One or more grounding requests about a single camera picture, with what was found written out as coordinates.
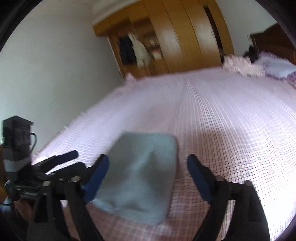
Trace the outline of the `person's left hand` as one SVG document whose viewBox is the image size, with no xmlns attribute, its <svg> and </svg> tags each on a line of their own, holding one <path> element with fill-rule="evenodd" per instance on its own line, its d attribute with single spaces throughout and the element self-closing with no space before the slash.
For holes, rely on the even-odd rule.
<svg viewBox="0 0 296 241">
<path fill-rule="evenodd" d="M 1 196 L 1 214 L 6 220 L 20 220 L 30 222 L 32 219 L 32 208 L 25 199 L 11 201 L 7 196 Z"/>
</svg>

